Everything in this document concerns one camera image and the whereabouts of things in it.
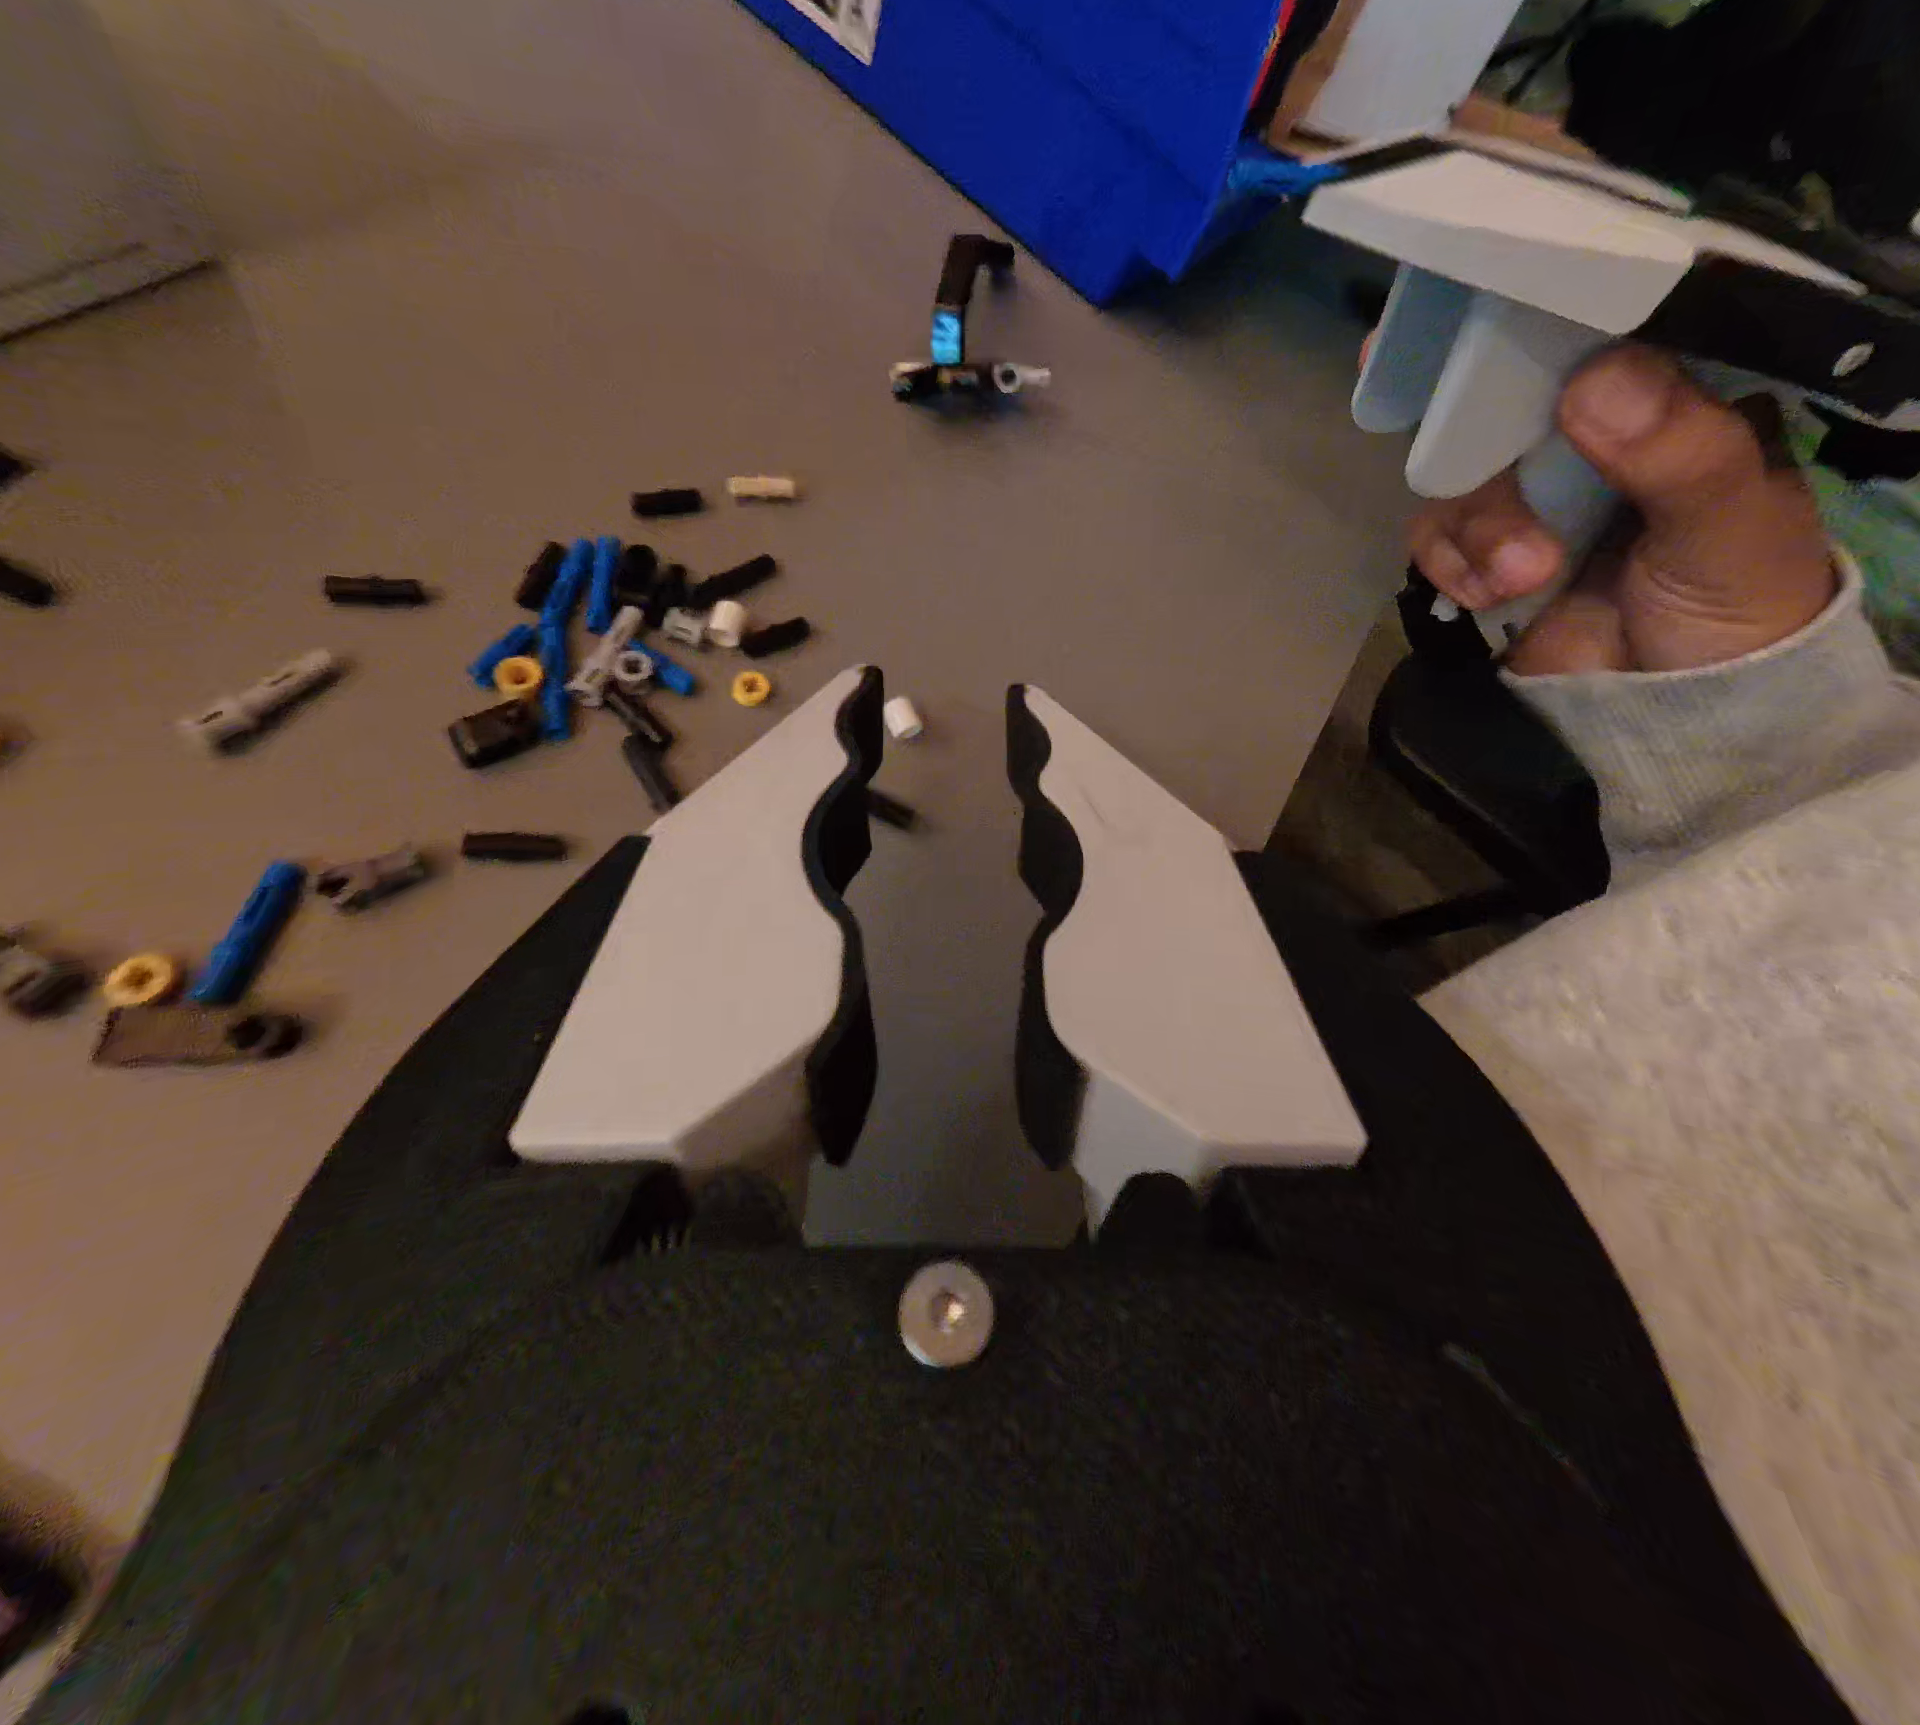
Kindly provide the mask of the pile of small lego pins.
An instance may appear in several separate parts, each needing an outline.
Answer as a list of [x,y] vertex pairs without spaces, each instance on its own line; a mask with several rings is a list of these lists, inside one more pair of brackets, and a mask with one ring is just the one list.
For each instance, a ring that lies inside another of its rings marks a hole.
[[701,658],[714,657],[732,660],[729,702],[773,701],[769,663],[814,636],[803,612],[757,610],[757,590],[781,573],[781,561],[758,554],[697,576],[613,534],[545,545],[516,588],[516,621],[471,660],[489,698],[444,730],[452,759],[495,771],[566,742],[602,712],[649,807],[672,810],[682,800],[671,764],[679,732],[656,698],[699,698],[708,684]]

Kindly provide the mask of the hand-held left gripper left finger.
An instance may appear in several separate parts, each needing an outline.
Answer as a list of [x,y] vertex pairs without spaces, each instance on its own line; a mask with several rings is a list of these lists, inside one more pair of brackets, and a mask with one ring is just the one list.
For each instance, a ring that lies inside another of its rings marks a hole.
[[536,1165],[843,1167],[878,1085],[849,886],[884,674],[838,673],[649,828],[511,1148]]

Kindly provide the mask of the person's right forearm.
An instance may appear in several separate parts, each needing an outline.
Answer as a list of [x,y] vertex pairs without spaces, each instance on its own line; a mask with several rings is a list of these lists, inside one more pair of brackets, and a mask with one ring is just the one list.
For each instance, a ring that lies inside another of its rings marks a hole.
[[1806,629],[1750,657],[1504,679],[1592,780],[1617,884],[1917,764],[1917,680],[1889,658],[1847,553],[1837,585]]

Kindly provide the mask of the person's right hand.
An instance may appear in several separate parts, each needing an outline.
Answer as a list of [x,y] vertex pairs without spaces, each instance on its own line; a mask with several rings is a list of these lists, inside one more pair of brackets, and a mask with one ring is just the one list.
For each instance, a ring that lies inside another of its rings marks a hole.
[[1618,501],[1582,566],[1512,469],[1427,503],[1408,528],[1412,566],[1464,612],[1555,588],[1504,649],[1510,674],[1697,670],[1776,647],[1831,606],[1837,559],[1776,396],[1725,403],[1666,352],[1626,345],[1572,374],[1556,418]]

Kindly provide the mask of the partly built black lego assembly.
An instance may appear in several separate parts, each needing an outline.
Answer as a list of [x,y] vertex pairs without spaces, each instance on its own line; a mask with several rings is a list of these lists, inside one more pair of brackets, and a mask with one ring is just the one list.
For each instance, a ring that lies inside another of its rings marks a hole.
[[1013,281],[1017,248],[985,233],[956,233],[944,250],[928,312],[928,356],[889,369],[889,393],[904,407],[964,400],[982,409],[1019,400],[1052,384],[1052,369],[971,354],[968,327],[982,277]]

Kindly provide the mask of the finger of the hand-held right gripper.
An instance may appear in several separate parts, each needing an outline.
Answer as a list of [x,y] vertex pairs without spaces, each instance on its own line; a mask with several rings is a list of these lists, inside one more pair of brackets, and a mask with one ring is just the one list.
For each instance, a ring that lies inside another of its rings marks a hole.
[[1340,168],[1309,197],[1310,229],[1603,335],[1649,321],[1698,255],[1685,221],[1572,165],[1427,135]]

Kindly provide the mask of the black office chair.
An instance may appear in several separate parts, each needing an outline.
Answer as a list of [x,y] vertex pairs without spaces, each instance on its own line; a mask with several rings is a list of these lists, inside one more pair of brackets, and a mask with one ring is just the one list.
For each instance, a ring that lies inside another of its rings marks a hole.
[[1592,778],[1494,668],[1403,657],[1374,698],[1367,737],[1370,762],[1492,875],[1482,891],[1368,925],[1368,945],[1403,951],[1540,923],[1608,891]]

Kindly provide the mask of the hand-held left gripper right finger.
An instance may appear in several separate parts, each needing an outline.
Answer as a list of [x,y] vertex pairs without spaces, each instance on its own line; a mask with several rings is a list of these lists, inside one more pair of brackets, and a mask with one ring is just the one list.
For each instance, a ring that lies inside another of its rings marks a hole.
[[1126,1189],[1352,1168],[1368,1134],[1237,850],[1033,684],[1006,693],[1019,873],[1017,1106],[1100,1234]]

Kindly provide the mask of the black flat lego piece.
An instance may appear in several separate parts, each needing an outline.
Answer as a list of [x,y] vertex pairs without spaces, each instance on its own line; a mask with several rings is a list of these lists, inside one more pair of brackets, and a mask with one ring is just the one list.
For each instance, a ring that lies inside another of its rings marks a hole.
[[152,1003],[112,1008],[91,1060],[104,1068],[218,1068],[288,1057],[308,1034],[302,1017],[249,1007]]

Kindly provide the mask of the dark grey lego connector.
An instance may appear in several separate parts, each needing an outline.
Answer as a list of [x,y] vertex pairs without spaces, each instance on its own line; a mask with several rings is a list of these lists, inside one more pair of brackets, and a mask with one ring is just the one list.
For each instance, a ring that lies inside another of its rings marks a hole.
[[398,847],[341,863],[313,877],[318,896],[342,915],[362,915],[433,877],[433,860],[416,847]]
[[3,932],[3,1007],[35,1021],[72,1008],[92,978],[84,964],[49,953],[18,932]]

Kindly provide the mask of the grey lego pin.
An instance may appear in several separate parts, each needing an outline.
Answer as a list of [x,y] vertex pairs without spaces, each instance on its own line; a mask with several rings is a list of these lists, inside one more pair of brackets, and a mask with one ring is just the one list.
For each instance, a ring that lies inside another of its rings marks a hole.
[[252,684],[175,723],[178,735],[209,754],[252,746],[301,705],[347,676],[347,660],[330,650],[294,657]]

